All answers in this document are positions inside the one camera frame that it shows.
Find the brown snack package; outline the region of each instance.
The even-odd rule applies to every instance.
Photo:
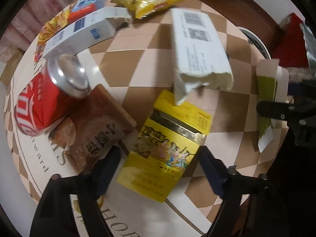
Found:
[[[77,172],[90,170],[112,145],[134,130],[136,122],[109,92],[97,85],[48,138],[66,149]]]

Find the yellow cigarette box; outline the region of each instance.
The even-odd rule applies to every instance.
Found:
[[[173,93],[163,90],[117,182],[163,202],[203,144],[211,122],[211,115],[188,102],[175,106]]]

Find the soda can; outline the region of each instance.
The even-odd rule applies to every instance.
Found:
[[[19,94],[14,107],[16,125],[24,134],[38,136],[74,109],[90,90],[77,57],[54,53]]]

